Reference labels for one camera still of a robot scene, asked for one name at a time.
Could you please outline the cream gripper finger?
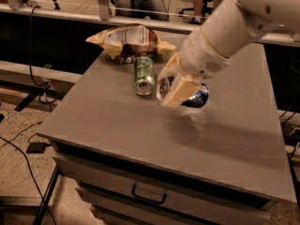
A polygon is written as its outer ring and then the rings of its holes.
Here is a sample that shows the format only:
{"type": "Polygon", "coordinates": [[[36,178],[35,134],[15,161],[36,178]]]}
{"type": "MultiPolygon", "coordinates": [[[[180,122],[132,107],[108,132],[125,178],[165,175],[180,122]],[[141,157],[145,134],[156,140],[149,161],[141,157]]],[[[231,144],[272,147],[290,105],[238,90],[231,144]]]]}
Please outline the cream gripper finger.
{"type": "Polygon", "coordinates": [[[197,93],[200,88],[201,83],[189,75],[162,78],[160,80],[161,105],[176,108],[197,93]]]}
{"type": "Polygon", "coordinates": [[[177,85],[179,84],[181,74],[182,68],[180,65],[180,54],[176,52],[172,55],[165,67],[158,74],[157,82],[162,83],[165,79],[173,77],[172,85],[177,85]]]}

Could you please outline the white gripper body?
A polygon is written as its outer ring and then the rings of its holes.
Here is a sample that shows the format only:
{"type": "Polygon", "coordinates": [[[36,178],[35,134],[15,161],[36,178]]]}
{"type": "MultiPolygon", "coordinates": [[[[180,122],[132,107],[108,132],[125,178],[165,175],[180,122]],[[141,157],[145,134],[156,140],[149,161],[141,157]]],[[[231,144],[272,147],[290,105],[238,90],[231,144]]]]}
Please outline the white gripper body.
{"type": "Polygon", "coordinates": [[[188,74],[212,79],[227,68],[231,59],[218,54],[201,30],[191,32],[180,49],[180,64],[188,74]]]}

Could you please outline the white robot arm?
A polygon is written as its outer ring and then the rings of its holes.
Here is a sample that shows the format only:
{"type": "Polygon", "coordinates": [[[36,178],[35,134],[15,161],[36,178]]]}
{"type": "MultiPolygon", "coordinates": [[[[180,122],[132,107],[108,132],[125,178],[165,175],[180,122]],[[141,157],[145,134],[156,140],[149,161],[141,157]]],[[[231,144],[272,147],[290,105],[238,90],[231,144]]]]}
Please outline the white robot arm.
{"type": "Polygon", "coordinates": [[[300,0],[223,0],[160,71],[157,98],[165,107],[180,106],[235,53],[281,25],[300,31],[300,0]]]}

